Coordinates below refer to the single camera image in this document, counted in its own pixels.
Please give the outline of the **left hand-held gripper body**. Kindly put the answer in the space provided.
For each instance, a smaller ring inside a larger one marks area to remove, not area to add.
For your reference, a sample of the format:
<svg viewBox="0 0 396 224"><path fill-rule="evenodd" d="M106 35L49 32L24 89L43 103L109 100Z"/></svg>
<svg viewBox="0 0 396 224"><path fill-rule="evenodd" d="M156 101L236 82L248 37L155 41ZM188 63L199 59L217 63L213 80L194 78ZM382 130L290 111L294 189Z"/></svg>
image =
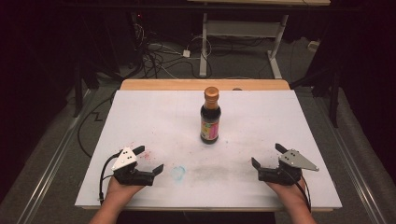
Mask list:
<svg viewBox="0 0 396 224"><path fill-rule="evenodd" d="M155 175L152 172L139 171L136 168L137 156L130 147L122 149L111 167L113 176L122 185L152 186Z"/></svg>

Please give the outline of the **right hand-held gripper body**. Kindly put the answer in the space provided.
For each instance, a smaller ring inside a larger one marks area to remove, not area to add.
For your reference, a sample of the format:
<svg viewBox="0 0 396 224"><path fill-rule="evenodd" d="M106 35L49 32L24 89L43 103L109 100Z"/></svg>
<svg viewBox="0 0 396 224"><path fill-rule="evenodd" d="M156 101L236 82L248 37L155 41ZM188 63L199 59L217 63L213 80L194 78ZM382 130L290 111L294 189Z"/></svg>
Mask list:
<svg viewBox="0 0 396 224"><path fill-rule="evenodd" d="M303 176L303 169L318 172L319 168L295 149L286 149L278 157L276 168L264 168L257 163L258 179L263 182L291 186Z"/></svg>

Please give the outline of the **dark soy sauce bottle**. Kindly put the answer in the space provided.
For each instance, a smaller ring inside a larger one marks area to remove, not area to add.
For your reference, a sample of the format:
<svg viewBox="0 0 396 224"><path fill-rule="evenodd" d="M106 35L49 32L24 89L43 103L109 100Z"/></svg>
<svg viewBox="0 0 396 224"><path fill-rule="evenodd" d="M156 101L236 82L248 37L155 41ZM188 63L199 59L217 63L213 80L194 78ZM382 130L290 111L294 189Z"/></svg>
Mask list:
<svg viewBox="0 0 396 224"><path fill-rule="evenodd" d="M204 91L205 102L201 107L201 139L206 144L214 144L219 138L219 118L221 109L218 104L219 89L208 87Z"/></svg>

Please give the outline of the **person's left hand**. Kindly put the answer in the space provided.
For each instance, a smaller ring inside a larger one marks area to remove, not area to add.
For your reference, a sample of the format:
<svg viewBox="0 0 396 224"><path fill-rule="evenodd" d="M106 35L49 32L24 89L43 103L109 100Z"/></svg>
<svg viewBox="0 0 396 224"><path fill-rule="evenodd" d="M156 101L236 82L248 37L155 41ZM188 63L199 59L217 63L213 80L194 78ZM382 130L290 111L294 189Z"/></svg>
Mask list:
<svg viewBox="0 0 396 224"><path fill-rule="evenodd" d="M107 186L103 206L122 209L143 188L144 186L122 185L115 177L111 177Z"/></svg>

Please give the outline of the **person's right hand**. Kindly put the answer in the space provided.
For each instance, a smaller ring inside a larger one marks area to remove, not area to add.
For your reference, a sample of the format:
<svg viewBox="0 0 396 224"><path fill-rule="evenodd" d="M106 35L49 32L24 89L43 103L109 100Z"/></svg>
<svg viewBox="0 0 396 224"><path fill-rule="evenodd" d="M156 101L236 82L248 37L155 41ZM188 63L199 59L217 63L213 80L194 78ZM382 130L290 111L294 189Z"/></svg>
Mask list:
<svg viewBox="0 0 396 224"><path fill-rule="evenodd" d="M267 185L287 209L306 207L304 193L296 185L283 186L271 182L267 182Z"/></svg>

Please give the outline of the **black metal stand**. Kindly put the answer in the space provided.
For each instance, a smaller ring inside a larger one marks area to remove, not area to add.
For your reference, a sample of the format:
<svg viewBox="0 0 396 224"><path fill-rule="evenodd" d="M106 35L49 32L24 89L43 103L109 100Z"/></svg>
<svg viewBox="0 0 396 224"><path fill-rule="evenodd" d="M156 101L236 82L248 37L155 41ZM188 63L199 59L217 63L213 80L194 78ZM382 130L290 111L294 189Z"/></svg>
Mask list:
<svg viewBox="0 0 396 224"><path fill-rule="evenodd" d="M292 90L300 86L309 86L312 88L314 97L328 97L328 116L332 126L338 127L337 123L337 107L339 95L340 77L337 72L331 68L321 68L317 72L307 74L296 81L290 83Z"/></svg>
<svg viewBox="0 0 396 224"><path fill-rule="evenodd" d="M85 82L89 89L98 89L99 82L96 77L96 71L94 70L94 63L90 60L79 60L75 62L73 72L75 80L75 112L74 117L76 118L82 107L83 107L83 92L82 92L82 82Z"/></svg>

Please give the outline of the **metal floor rail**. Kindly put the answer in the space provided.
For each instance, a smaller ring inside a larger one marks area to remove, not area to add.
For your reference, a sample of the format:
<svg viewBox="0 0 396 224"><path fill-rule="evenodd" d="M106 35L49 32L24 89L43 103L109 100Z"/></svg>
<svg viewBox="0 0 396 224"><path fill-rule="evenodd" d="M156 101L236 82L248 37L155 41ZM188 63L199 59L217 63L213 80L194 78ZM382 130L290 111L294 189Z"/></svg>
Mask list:
<svg viewBox="0 0 396 224"><path fill-rule="evenodd" d="M351 179L351 183L353 184L368 217L373 224L387 224L383 213L378 207L378 203L375 200L373 192L371 191L368 183L363 178L354 158L348 151L346 141L340 134L339 129L333 126L333 123L328 115L326 102L322 98L316 98L315 101L319 107L320 113L326 120L326 123L332 132L332 136L335 138L337 144L336 149L340 154L341 161L346 167L346 171Z"/></svg>
<svg viewBox="0 0 396 224"><path fill-rule="evenodd" d="M32 220L35 217L37 209L45 198L46 193L59 170L59 167L64 159L64 155L66 154L72 136L76 131L78 125L82 121L82 115L87 111L88 106L91 104L95 94L96 90L85 91L82 98L82 108L80 109L79 113L70 121L70 124L68 125L62 140L56 147L56 150L54 151L54 154L49 161L45 172L42 176L40 176L40 179L35 186L35 190L30 196L28 203L25 205L17 221L17 224L31 224Z"/></svg>

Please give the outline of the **white metal desk frame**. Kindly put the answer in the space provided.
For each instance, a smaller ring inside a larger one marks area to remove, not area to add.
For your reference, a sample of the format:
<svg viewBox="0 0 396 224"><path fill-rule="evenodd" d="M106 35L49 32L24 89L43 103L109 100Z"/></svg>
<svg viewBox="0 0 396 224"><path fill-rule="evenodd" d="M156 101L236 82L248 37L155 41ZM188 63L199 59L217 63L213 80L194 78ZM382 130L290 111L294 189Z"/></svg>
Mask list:
<svg viewBox="0 0 396 224"><path fill-rule="evenodd" d="M328 7L331 0L189 0L198 3L201 7L209 7L223 4L230 7L253 6L253 7ZM208 77L209 62L207 60L212 46L209 36L235 36L235 37L271 37L275 40L272 50L266 52L268 63L275 79L281 79L281 73L276 61L276 54L280 46L281 38L286 29L289 13L283 13L280 21L258 22L210 20L207 13L203 14L201 54L200 54L200 77Z"/></svg>

